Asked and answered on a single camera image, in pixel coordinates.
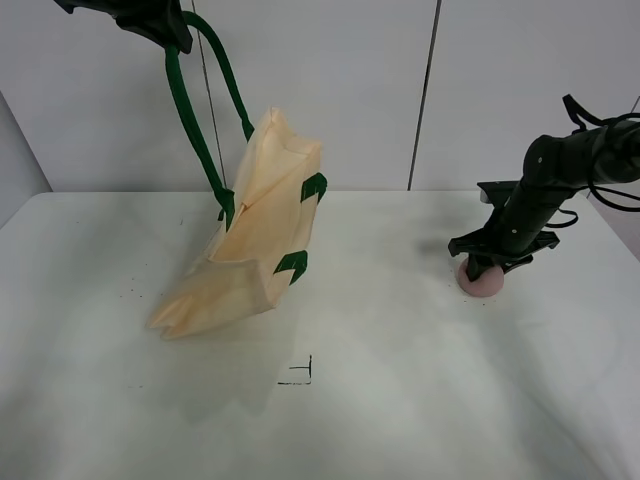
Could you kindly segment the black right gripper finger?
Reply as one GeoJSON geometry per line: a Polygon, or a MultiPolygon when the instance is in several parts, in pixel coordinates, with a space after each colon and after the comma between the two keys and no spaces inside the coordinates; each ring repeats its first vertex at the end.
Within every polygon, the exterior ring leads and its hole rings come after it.
{"type": "Polygon", "coordinates": [[[510,260],[510,261],[505,261],[502,262],[500,264],[500,267],[503,271],[504,274],[509,273],[510,271],[525,266],[525,265],[529,265],[531,263],[531,258],[530,257],[523,257],[521,259],[518,260],[510,260]]]}
{"type": "Polygon", "coordinates": [[[467,259],[466,275],[471,282],[475,282],[492,267],[493,260],[490,257],[470,254],[467,259]]]}

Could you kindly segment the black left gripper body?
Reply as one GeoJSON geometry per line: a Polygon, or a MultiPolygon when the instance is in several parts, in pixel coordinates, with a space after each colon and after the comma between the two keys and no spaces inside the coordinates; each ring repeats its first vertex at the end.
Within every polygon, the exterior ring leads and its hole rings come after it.
{"type": "Polygon", "coordinates": [[[84,8],[110,15],[119,28],[138,34],[166,48],[176,47],[190,53],[192,36],[178,0],[56,0],[72,14],[84,8]]]}

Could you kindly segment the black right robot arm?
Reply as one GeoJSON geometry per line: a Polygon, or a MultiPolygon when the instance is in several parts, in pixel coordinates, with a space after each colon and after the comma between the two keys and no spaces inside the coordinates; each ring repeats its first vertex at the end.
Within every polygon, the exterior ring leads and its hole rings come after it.
{"type": "Polygon", "coordinates": [[[602,194],[637,201],[614,184],[639,179],[639,115],[600,119],[572,96],[563,104],[577,129],[566,137],[542,135],[528,148],[518,181],[480,182],[481,198],[493,206],[484,226],[449,241],[451,256],[467,254],[462,277],[477,282],[498,268],[504,274],[533,261],[533,255],[559,244],[555,229],[567,228],[578,215],[562,204],[588,190],[602,204],[637,213],[637,207],[614,203],[602,194]]]}

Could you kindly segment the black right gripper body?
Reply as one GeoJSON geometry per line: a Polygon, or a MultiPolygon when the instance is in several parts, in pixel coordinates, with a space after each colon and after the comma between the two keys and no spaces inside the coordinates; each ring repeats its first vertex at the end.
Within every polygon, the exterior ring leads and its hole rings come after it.
{"type": "Polygon", "coordinates": [[[467,253],[494,264],[516,264],[559,243],[545,226],[565,201],[563,189],[523,181],[480,182],[478,187],[493,206],[492,214],[482,228],[449,241],[453,257],[467,253]]]}

